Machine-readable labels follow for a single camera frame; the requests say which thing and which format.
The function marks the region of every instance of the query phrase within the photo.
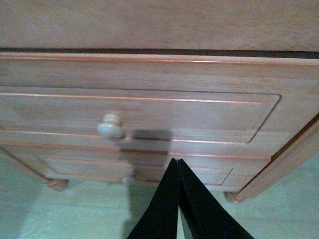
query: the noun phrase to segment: drawer front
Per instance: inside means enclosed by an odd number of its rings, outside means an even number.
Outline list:
[[[127,137],[247,143],[277,95],[0,87],[2,130],[98,136],[114,114]]]
[[[140,183],[158,183],[170,159],[183,158],[205,185],[233,190],[243,187],[268,162],[97,148],[6,146],[5,150],[48,178],[107,182],[134,177]]]
[[[3,144],[269,159],[319,109],[316,59],[52,53],[0,58]],[[123,122],[122,142],[97,134],[109,113]]]

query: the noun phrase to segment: dresser drawer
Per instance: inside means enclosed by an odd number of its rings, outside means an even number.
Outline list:
[[[278,95],[0,87],[0,126],[12,132],[99,136],[116,115],[126,137],[247,143]]]
[[[221,157],[168,155],[151,151],[79,147],[5,146],[7,152],[47,178],[157,184],[171,158],[183,158],[198,178],[218,190],[243,187],[269,161]]]

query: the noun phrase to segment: white drawer knob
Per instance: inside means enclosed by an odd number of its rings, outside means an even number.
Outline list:
[[[121,121],[115,115],[105,115],[103,123],[98,125],[98,132],[106,139],[123,139],[125,136]]]
[[[137,185],[138,182],[134,177],[134,170],[130,170],[126,173],[125,178],[122,179],[122,183],[129,186]]]

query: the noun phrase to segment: floor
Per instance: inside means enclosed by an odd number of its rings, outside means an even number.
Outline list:
[[[62,193],[0,160],[1,239],[125,239],[155,191],[150,187],[71,181]],[[256,239],[317,239],[319,154],[266,192],[221,205]],[[178,238],[183,238],[179,224]]]

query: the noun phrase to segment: cabinet top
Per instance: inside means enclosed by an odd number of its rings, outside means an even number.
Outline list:
[[[319,51],[319,1],[2,1],[1,48]]]

